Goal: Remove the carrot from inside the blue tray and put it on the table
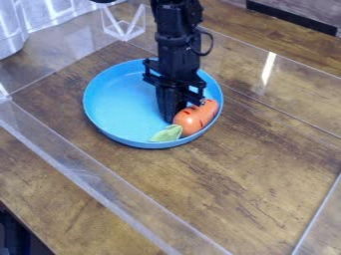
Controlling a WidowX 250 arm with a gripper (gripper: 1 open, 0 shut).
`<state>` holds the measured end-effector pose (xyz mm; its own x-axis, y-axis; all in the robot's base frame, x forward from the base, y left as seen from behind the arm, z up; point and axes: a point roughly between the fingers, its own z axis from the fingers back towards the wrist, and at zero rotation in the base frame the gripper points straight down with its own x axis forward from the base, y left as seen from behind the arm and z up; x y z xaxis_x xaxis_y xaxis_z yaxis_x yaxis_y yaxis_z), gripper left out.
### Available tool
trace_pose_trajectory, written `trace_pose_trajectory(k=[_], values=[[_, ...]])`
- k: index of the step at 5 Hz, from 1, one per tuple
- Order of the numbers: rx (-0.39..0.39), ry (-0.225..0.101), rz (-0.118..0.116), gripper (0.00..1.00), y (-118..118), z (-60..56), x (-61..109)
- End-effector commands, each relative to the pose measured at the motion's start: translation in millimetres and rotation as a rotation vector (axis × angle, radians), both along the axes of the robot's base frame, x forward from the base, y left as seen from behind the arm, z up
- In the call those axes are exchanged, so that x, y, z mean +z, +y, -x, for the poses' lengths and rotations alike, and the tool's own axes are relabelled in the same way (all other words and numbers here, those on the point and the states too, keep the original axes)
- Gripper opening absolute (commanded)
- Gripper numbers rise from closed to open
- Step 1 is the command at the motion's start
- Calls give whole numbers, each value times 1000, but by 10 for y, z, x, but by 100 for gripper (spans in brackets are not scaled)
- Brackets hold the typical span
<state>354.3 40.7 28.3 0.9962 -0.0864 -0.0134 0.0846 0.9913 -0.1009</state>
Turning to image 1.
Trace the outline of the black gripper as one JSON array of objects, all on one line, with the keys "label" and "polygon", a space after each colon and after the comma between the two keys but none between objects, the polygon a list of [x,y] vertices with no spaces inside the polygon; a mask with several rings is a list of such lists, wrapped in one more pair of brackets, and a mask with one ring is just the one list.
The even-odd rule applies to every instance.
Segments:
[{"label": "black gripper", "polygon": [[144,59],[144,81],[156,87],[157,106],[167,123],[185,107],[185,103],[203,102],[205,82],[197,76],[200,35],[188,33],[171,37],[156,34],[158,57]]}]

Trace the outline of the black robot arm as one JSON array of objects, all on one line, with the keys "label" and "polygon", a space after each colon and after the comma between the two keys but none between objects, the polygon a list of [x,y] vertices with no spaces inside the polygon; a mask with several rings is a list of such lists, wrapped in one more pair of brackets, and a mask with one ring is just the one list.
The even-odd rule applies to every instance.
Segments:
[{"label": "black robot arm", "polygon": [[188,103],[203,104],[204,80],[196,74],[200,51],[200,34],[196,28],[201,21],[197,0],[150,0],[157,30],[158,57],[144,59],[144,81],[156,88],[161,117],[172,122],[175,114]]}]

